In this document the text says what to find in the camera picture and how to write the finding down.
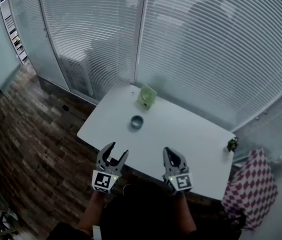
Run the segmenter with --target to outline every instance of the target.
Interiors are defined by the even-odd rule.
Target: window blinds
[[[72,92],[100,101],[118,79],[130,79],[143,0],[41,2],[52,45]]]
[[[241,140],[238,152],[260,146],[265,148],[271,160],[282,156],[282,98],[235,135]]]
[[[234,130],[282,95],[282,0],[147,0],[136,84]]]
[[[17,33],[36,73],[69,90],[44,30],[39,0],[9,0],[9,4]]]

